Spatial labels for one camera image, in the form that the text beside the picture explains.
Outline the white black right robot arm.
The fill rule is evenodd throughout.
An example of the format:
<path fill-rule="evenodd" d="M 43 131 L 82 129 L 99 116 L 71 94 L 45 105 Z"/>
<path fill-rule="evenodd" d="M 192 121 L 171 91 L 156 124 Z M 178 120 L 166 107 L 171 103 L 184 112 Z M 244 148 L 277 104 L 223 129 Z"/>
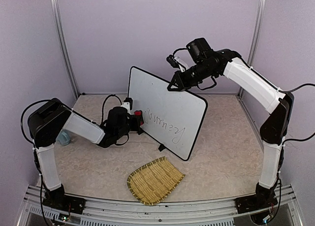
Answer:
<path fill-rule="evenodd" d="M 213 49 L 203 37 L 178 48 L 165 59 L 176 71 L 168 83 L 170 92 L 188 91 L 200 87 L 210 78 L 212 89 L 220 76 L 234 82 L 264 112 L 264 121 L 256 124 L 263 151 L 262 170 L 257 187 L 261 190 L 252 196 L 252 204 L 262 208 L 271 200 L 268 191 L 279 181 L 284 155 L 284 141 L 292 113 L 294 96 L 273 84 L 249 65 L 235 50 Z"/>

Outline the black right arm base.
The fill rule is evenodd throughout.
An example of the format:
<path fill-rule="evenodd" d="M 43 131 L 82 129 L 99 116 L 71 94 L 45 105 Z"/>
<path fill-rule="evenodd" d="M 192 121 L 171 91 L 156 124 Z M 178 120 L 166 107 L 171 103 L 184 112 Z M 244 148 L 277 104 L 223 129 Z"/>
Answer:
<path fill-rule="evenodd" d="M 278 200 L 275 195 L 276 182 L 271 188 L 265 188 L 257 183 L 255 193 L 249 196 L 235 199 L 238 214 L 247 213 L 277 205 Z"/>

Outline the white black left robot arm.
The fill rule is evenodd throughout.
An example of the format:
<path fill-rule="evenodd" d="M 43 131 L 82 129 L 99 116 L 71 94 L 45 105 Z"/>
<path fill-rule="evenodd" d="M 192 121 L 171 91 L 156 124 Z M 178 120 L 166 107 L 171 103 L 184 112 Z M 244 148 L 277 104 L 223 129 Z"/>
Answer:
<path fill-rule="evenodd" d="M 109 110 L 101 123 L 84 117 L 59 99 L 41 100 L 43 104 L 32 112 L 27 125 L 30 137 L 27 141 L 33 144 L 34 155 L 44 186 L 51 191 L 50 201 L 63 209 L 69 204 L 69 198 L 59 189 L 63 188 L 55 161 L 55 143 L 62 134 L 75 134 L 102 148 L 119 145 L 118 141 L 129 133 L 141 133 L 144 124 L 143 112 L 133 110 L 133 100 L 127 97 L 124 101 Z"/>

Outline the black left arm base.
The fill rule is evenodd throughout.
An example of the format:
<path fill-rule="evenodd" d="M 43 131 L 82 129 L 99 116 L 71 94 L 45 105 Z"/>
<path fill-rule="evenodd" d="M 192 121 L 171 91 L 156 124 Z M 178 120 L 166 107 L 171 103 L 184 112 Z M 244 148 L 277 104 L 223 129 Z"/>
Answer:
<path fill-rule="evenodd" d="M 86 200 L 65 194 L 64 187 L 61 185 L 56 190 L 46 189 L 42 203 L 53 209 L 82 215 Z"/>

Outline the white whiteboard black frame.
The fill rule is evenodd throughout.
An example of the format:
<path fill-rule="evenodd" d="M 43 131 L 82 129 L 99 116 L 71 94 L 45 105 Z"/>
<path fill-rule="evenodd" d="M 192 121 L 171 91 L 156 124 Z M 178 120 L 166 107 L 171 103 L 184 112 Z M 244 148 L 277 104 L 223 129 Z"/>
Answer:
<path fill-rule="evenodd" d="M 128 96 L 141 110 L 142 129 L 183 161 L 188 161 L 208 108 L 207 100 L 189 91 L 170 92 L 168 81 L 132 66 Z"/>

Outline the red bone-shaped eraser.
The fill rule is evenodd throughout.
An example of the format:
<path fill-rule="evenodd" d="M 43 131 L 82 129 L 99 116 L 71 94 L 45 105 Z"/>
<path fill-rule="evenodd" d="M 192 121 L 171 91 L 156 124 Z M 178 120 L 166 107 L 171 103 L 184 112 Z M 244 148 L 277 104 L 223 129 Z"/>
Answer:
<path fill-rule="evenodd" d="M 134 112 L 135 118 L 137 119 L 137 123 L 139 126 L 142 126 L 144 124 L 144 120 L 143 120 L 143 113 L 141 110 L 136 110 Z"/>

